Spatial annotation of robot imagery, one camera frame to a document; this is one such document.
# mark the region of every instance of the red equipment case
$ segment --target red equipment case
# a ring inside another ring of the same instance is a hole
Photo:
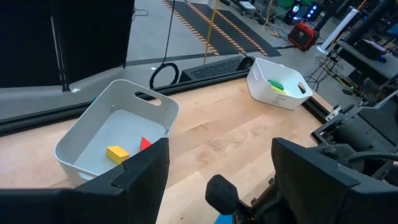
[[[309,27],[304,22],[298,22],[294,25],[287,37],[300,50],[306,51],[310,49],[318,39],[319,32]]]

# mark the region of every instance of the yellow block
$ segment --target yellow block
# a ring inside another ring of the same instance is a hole
[[[274,90],[274,91],[276,91],[276,92],[278,92],[278,93],[286,94],[285,91],[283,91],[283,90],[281,90],[280,88],[277,88],[277,87],[275,87],[275,86],[271,86],[271,90]]]
[[[109,146],[106,148],[106,156],[113,162],[121,164],[129,158],[130,154],[120,146]]]

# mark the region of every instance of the green block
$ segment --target green block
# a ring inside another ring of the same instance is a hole
[[[272,86],[274,86],[274,87],[276,87],[276,88],[278,88],[278,89],[280,89],[280,90],[284,90],[284,86],[283,86],[282,84],[280,84],[279,82],[275,82],[274,80],[268,80],[268,82],[269,82]]]

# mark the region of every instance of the black floor mat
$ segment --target black floor mat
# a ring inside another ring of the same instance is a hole
[[[194,4],[207,18],[211,18],[213,14],[212,8],[205,4]],[[250,43],[242,34],[240,34],[234,27],[228,22],[216,14],[214,23],[228,36],[230,36],[237,44],[239,44],[246,52],[256,52],[258,49]]]
[[[209,19],[213,13],[211,7],[206,4],[188,5],[185,2],[175,2],[175,11],[189,23],[188,28],[192,26],[191,30],[194,28],[203,38],[207,38]],[[225,10],[218,12],[214,20],[216,27],[213,27],[211,31],[210,44],[220,55],[261,52],[268,57],[280,56],[277,49],[268,44],[232,12]]]
[[[209,29],[209,23],[202,19],[192,8],[185,2],[175,2],[175,10],[196,30],[199,34],[206,38]],[[212,29],[210,44],[218,51],[220,55],[238,54],[238,50],[229,43],[219,32]]]
[[[257,42],[268,54],[269,57],[280,56],[280,53],[271,44],[268,44],[260,35],[254,32],[250,27],[248,27],[242,20],[237,18],[232,12],[219,10],[222,15],[227,17],[232,23],[238,26],[245,34],[250,36],[252,40]]]

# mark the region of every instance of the wires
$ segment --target wires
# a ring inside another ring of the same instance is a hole
[[[283,31],[281,28],[276,27],[275,25],[271,24],[269,22],[269,18],[271,17],[271,7],[272,7],[272,3],[274,2],[274,0],[270,0],[269,4],[268,4],[268,8],[267,8],[267,12],[266,12],[266,21],[263,25],[264,30],[266,31],[267,34],[277,37],[277,38],[281,38],[284,39],[287,43],[289,43],[289,45],[291,45],[290,41],[288,40],[287,36],[288,33],[286,33],[285,31]],[[276,15],[273,15],[272,18],[277,21],[277,19],[275,18],[276,16],[282,15],[282,14],[286,14],[286,12],[281,12],[278,13]]]
[[[220,3],[220,0],[216,0],[216,7],[213,10],[213,14],[211,15],[211,20],[210,20],[210,23],[209,23],[209,30],[207,32],[207,39],[206,39],[205,59],[203,61],[203,65],[206,65],[207,50],[208,50],[208,46],[209,46],[209,42],[210,42],[211,28],[213,27],[214,18],[216,17],[218,3]]]
[[[137,12],[146,12],[145,14],[136,14],[136,11]],[[135,19],[136,19],[136,16],[149,16],[149,12],[148,12],[148,10],[146,10],[146,9],[138,9],[138,8],[134,8],[134,13],[133,13],[133,15],[132,15],[132,20],[131,21],[134,21]]]
[[[324,60],[323,60],[323,58],[317,57],[317,60],[320,62],[318,68],[315,69],[315,71],[313,71],[311,74],[304,77],[304,80],[307,83],[313,83],[312,89],[314,91],[319,90],[319,84],[328,78],[328,75],[330,75],[331,71],[333,71],[335,65],[337,64],[337,63],[333,63],[333,65],[331,67],[329,67],[329,65],[333,62],[332,59],[330,59],[329,57],[325,58]],[[314,78],[314,74],[321,68],[323,70],[320,72],[320,74],[316,78]]]
[[[176,64],[174,63],[165,63],[166,58],[167,58],[167,50],[169,49],[169,40],[170,40],[170,33],[172,30],[172,23],[173,23],[173,16],[174,16],[174,8],[175,8],[175,0],[173,0],[173,6],[172,6],[172,15],[170,17],[170,25],[169,25],[169,33],[167,34],[167,41],[166,41],[166,50],[164,53],[164,58],[163,58],[163,62],[162,64],[155,70],[155,72],[152,74],[152,76],[150,77],[149,80],[149,87],[152,89],[154,88],[154,80],[156,75],[165,67],[172,67],[174,69],[175,75],[174,75],[174,79],[171,82],[171,84],[176,84],[177,80],[178,80],[178,76],[180,74],[180,71],[178,70],[178,67]]]
[[[330,55],[327,58],[321,58],[317,57],[317,60],[319,61],[319,66],[318,68],[313,71],[311,74],[307,75],[304,77],[304,80],[307,83],[313,83],[312,89],[314,91],[319,90],[319,86],[322,81],[326,80],[328,77],[334,78],[336,81],[344,85],[345,87],[349,88],[350,90],[353,90],[356,93],[359,93],[359,87],[357,84],[353,83],[351,80],[347,79],[346,77],[341,74],[337,68],[344,69],[340,64],[340,58],[338,58],[335,55]],[[315,74],[320,70],[321,72],[319,75],[315,77]]]

